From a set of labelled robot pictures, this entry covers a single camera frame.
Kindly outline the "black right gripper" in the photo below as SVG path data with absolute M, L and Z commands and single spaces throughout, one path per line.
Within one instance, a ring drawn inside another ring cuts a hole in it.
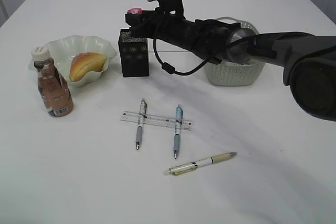
M 125 22 L 130 26 L 130 36 L 133 38 L 153 39 L 161 19 L 162 16 L 155 10 L 125 14 Z M 180 48 L 194 48 L 193 27 L 194 22 L 166 16 L 159 26 L 156 38 Z

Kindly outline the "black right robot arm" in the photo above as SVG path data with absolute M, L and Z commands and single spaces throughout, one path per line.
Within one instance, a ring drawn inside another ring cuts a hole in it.
M 239 23 L 193 22 L 159 10 L 127 13 L 135 38 L 151 38 L 183 48 L 205 63 L 257 60 L 283 67 L 283 83 L 308 114 L 335 120 L 335 37 L 303 32 L 257 34 Z

